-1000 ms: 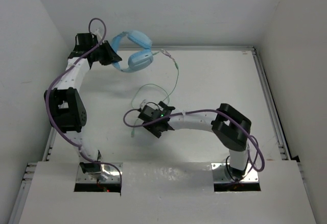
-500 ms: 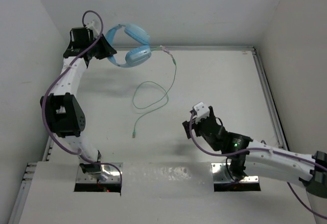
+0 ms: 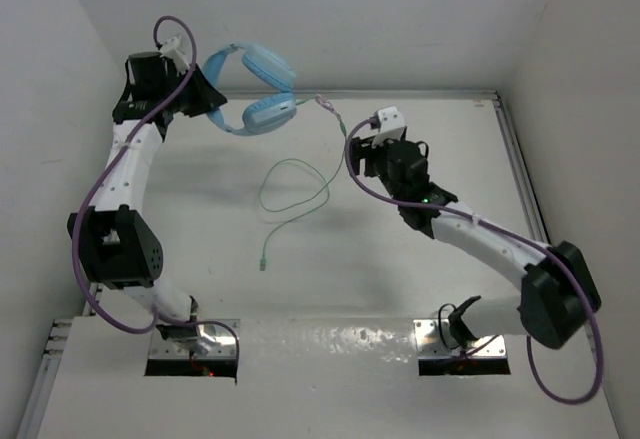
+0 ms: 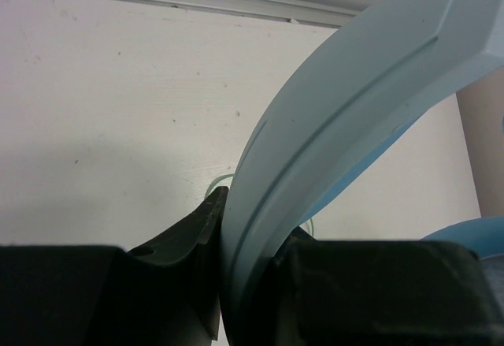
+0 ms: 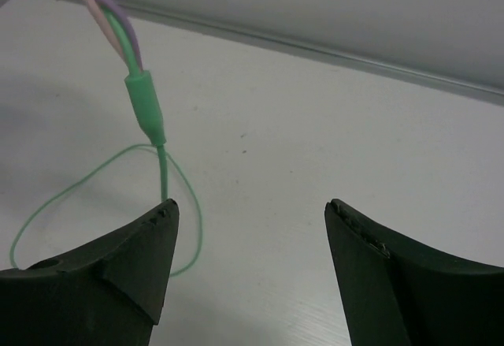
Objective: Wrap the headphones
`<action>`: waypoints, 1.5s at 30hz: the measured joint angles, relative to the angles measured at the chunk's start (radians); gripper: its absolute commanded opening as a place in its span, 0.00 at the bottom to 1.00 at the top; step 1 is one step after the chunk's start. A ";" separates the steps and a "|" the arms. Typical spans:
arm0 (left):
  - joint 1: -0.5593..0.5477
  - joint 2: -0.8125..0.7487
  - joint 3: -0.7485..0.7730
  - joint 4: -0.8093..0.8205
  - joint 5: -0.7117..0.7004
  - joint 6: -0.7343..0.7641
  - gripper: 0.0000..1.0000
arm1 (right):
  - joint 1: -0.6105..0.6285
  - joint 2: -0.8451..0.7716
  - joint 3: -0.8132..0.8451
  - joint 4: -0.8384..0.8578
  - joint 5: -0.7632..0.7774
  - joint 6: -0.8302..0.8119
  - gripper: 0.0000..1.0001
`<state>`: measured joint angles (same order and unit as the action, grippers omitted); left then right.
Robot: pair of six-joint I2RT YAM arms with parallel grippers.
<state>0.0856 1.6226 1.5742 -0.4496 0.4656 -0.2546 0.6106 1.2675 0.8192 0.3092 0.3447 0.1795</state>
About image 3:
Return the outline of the light blue headphones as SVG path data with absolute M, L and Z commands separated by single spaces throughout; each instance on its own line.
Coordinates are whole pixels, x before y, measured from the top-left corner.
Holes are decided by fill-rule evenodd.
M 270 133 L 286 124 L 297 113 L 294 95 L 295 71 L 287 62 L 254 43 L 233 43 L 211 55 L 201 70 L 207 81 L 216 88 L 227 58 L 242 51 L 245 68 L 267 86 L 276 90 L 274 95 L 249 105 L 242 114 L 242 128 L 228 125 L 220 109 L 207 112 L 207 118 L 220 130 L 232 135 L 248 137 Z

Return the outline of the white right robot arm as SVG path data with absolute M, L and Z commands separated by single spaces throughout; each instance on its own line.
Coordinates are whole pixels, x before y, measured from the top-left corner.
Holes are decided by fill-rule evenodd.
M 428 147 L 404 138 L 355 138 L 346 147 L 355 174 L 378 179 L 384 200 L 395 204 L 403 221 L 427 237 L 452 245 L 494 271 L 519 291 L 514 305 L 482 309 L 472 296 L 448 316 L 455 344 L 465 346 L 481 335 L 493 335 L 508 320 L 516 333 L 531 336 L 557 350 L 587 321 L 585 305 L 593 312 L 601 298 L 580 249 L 563 241 L 555 246 L 524 244 L 496 225 L 474 221 L 472 210 L 428 174 Z

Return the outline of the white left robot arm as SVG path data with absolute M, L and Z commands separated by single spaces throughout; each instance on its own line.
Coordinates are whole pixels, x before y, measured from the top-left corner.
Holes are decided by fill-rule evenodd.
M 110 316 L 89 286 L 124 293 L 155 322 L 192 320 L 195 300 L 162 274 L 163 248 L 143 218 L 143 200 L 154 156 L 175 115 L 210 112 L 226 99 L 206 82 L 194 61 L 166 47 L 130 55 L 125 72 L 123 94 L 112 112 L 107 165 L 67 227 L 73 272 L 87 302 L 109 324 L 140 334 L 147 330 Z

